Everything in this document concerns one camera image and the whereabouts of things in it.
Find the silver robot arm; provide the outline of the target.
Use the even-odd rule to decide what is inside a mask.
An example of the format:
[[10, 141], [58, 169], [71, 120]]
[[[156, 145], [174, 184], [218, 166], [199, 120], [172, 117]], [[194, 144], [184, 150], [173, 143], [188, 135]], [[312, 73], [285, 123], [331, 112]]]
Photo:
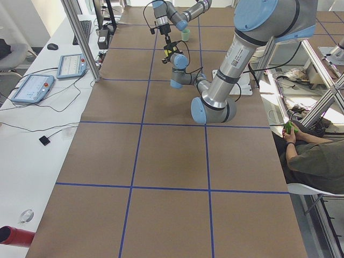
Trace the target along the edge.
[[169, 33], [171, 32], [169, 22], [179, 30], [187, 28], [188, 23], [196, 19], [201, 14], [207, 12], [212, 5], [211, 0], [196, 1], [196, 4], [183, 12], [178, 12], [169, 1], [152, 1], [156, 25], [150, 28], [151, 34], [155, 34], [155, 29], [165, 36], [166, 43], [171, 43]]
[[271, 38], [276, 43], [297, 42], [313, 36], [316, 27], [317, 1], [240, 1], [234, 12], [234, 38], [226, 56], [209, 82], [202, 74], [188, 74], [189, 60], [170, 41], [169, 24], [180, 31], [189, 21], [210, 9], [211, 1], [197, 1], [179, 13], [170, 2], [153, 3], [154, 15], [161, 33], [165, 36], [166, 57], [172, 75], [170, 85], [181, 88], [194, 85], [199, 97], [191, 102], [191, 115], [199, 124], [224, 123], [236, 114], [235, 101], [229, 97], [256, 49], [265, 46]]

